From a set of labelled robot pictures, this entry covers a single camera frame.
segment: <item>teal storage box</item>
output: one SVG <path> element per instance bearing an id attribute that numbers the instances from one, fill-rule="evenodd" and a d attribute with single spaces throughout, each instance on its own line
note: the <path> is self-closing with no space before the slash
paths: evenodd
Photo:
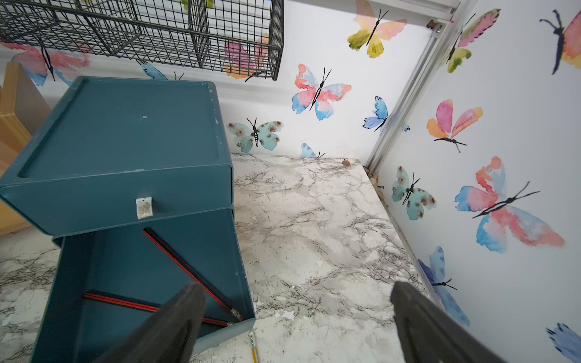
<path id="1" fill-rule="evenodd" d="M 0 198 L 53 236 L 232 207 L 210 82 L 78 77 L 0 178 Z"/>
<path id="2" fill-rule="evenodd" d="M 205 317 L 194 353 L 251 330 L 256 320 L 232 210 L 144 221 L 61 238 L 62 252 L 32 363 L 90 362 L 121 342 L 150 312 L 83 299 L 91 290 L 162 305 L 192 283 L 142 229 L 152 228 L 246 318 L 238 322 L 206 293 Z"/>

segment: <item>yellow pencil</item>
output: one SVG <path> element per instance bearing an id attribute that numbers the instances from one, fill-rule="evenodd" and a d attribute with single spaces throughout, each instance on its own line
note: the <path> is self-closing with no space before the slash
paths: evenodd
<path id="1" fill-rule="evenodd" d="M 250 344 L 252 345 L 252 358 L 254 363 L 260 363 L 260 358 L 258 357 L 258 349 L 256 348 L 256 343 L 254 342 L 254 331 L 250 331 Z"/>

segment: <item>metal grid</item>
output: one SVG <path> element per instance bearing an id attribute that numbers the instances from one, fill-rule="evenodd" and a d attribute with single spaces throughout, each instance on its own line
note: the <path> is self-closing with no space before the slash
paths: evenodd
<path id="1" fill-rule="evenodd" d="M 0 39 L 276 80 L 284 0 L 0 0 Z"/>

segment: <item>yellow butterfly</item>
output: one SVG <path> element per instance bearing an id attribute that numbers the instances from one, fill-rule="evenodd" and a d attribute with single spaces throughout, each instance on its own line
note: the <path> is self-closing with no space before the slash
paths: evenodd
<path id="1" fill-rule="evenodd" d="M 367 0 L 357 0 L 357 16 L 355 22 L 359 24 L 361 30 L 347 38 L 349 48 L 359 50 L 363 45 L 367 45 L 367 54 L 370 58 L 377 58 L 383 53 L 382 39 L 390 40 L 395 37 L 407 24 L 406 19 L 398 21 L 388 21 L 387 23 L 379 24 L 385 14 L 381 15 L 379 10 L 379 17 L 375 20 L 375 13 L 371 9 L 371 5 Z"/>

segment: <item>wooden board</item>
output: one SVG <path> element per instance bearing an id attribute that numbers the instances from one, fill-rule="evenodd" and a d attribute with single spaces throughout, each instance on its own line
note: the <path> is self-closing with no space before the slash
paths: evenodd
<path id="1" fill-rule="evenodd" d="M 40 92 L 18 62 L 8 62 L 4 88 L 0 87 L 0 176 L 24 149 L 51 113 Z M 0 236 L 30 224 L 0 202 Z"/>

